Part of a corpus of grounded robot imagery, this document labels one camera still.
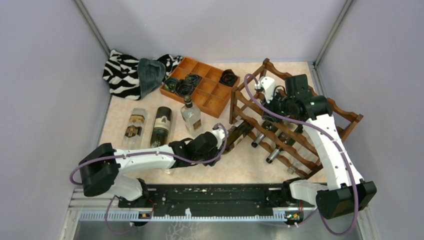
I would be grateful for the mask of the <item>dark wine bottle back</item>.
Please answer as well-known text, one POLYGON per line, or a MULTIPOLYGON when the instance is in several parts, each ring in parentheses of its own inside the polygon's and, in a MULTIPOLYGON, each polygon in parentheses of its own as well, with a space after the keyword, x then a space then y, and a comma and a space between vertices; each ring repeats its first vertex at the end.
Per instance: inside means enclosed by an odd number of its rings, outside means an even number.
POLYGON ((254 126, 244 119, 239 119, 234 123, 228 131, 227 144, 223 155, 228 154, 237 146, 252 130, 254 126))

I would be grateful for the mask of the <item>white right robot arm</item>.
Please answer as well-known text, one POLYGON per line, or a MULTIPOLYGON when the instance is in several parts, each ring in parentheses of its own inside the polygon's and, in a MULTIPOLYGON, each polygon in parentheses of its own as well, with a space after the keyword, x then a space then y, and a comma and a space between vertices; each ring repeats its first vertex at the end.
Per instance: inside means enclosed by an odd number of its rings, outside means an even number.
POLYGON ((287 206, 300 200, 318 208, 327 220, 362 211, 377 193, 373 181, 365 181, 356 170, 340 139, 333 110, 323 95, 314 95, 304 74, 287 77, 285 96, 278 90, 276 81, 263 76, 255 90, 264 94, 261 101, 267 117, 278 115, 294 117, 310 137, 326 174, 326 183, 293 180, 282 191, 281 199, 287 206))

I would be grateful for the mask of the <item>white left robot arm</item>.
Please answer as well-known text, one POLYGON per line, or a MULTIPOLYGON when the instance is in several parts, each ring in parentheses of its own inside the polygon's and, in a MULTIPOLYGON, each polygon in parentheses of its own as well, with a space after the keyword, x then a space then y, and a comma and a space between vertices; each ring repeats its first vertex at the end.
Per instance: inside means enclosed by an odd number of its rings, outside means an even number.
POLYGON ((227 131, 217 124, 212 131, 194 139, 185 138, 155 148, 125 150, 103 143, 78 164, 83 194, 96 197, 108 193, 144 207, 150 200, 147 185, 140 178, 128 177, 128 173, 213 164, 223 154, 227 139, 227 131))

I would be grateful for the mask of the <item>wooden wine rack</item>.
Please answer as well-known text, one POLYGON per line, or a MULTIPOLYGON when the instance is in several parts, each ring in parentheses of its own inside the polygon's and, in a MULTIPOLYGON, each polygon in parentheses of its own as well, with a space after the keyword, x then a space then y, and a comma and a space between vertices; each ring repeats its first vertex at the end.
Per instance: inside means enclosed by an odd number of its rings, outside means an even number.
MULTIPOLYGON (((254 74, 254 77, 259 75, 260 77, 267 77, 266 73, 267 71, 271 72, 272 74, 276 75, 279 79, 282 79, 284 81, 288 80, 292 77, 292 75, 288 72, 281 72, 277 70, 272 62, 268 58, 266 58, 262 65, 252 74, 254 74)), ((246 114, 243 113, 243 110, 246 108, 249 108, 256 112, 258 115, 263 114, 264 110, 262 110, 260 107, 262 107, 261 102, 259 102, 259 106, 254 103, 252 99, 248 100, 244 95, 241 93, 243 89, 246 89, 247 91, 247 84, 244 82, 240 85, 236 85, 231 90, 231 99, 230 99, 230 123, 234 124, 236 122, 236 117, 241 117, 243 120, 249 122, 252 126, 254 126, 254 129, 257 129, 261 134, 264 134, 265 137, 269 138, 273 143, 276 144, 277 148, 272 148, 271 145, 269 145, 266 142, 258 143, 259 146, 267 150, 270 154, 273 153, 275 149, 282 150, 284 152, 287 152, 290 154, 294 159, 297 160, 302 166, 305 166, 309 169, 309 172, 305 172, 304 170, 300 169, 299 167, 294 166, 294 163, 291 163, 289 159, 283 155, 280 155, 278 153, 276 155, 276 159, 278 159, 280 162, 282 162, 284 165, 286 165, 289 169, 293 169, 294 173, 296 173, 301 179, 309 179, 316 173, 318 173, 321 169, 323 169, 323 165, 321 163, 321 159, 318 157, 318 152, 316 148, 307 140, 307 138, 301 134, 301 132, 296 132, 294 130, 290 130, 288 126, 283 126, 283 123, 275 123, 270 122, 273 126, 275 126, 277 129, 281 130, 282 133, 285 133, 288 136, 288 139, 292 139, 294 143, 300 144, 304 149, 308 150, 311 154, 314 154, 318 159, 316 161, 310 161, 304 157, 302 157, 295 148, 293 148, 293 145, 286 144, 287 141, 283 142, 279 140, 278 136, 275 133, 268 133, 264 127, 262 127, 258 121, 246 114), (242 107, 237 106, 237 102, 241 101, 244 105, 242 107)), ((277 90, 278 93, 281 93, 283 96, 287 96, 287 87, 285 87, 285 90, 277 90)), ((285 107, 287 104, 290 106, 294 106, 296 103, 294 100, 291 100, 293 97, 288 98, 288 103, 285 103, 285 107)), ((337 106, 336 102, 331 98, 326 98, 326 102, 329 105, 331 113, 336 113, 342 118, 346 119, 350 122, 350 124, 346 128, 342 128, 340 126, 336 125, 336 132, 338 137, 340 137, 342 143, 348 138, 350 133, 353 131, 355 126, 363 119, 362 114, 356 114, 355 112, 348 112, 345 110, 342 110, 340 107, 337 106)), ((295 111, 288 112, 287 118, 297 121, 306 122, 306 110, 302 110, 302 107, 294 107, 295 111)))

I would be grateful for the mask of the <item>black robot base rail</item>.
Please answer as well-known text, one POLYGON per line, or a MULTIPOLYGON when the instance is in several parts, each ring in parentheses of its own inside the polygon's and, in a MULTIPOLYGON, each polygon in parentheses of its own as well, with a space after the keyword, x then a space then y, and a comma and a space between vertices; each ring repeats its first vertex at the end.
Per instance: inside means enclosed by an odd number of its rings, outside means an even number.
POLYGON ((301 222, 316 207, 288 200, 282 183, 151 184, 148 199, 115 199, 111 208, 85 209, 81 221, 301 222))

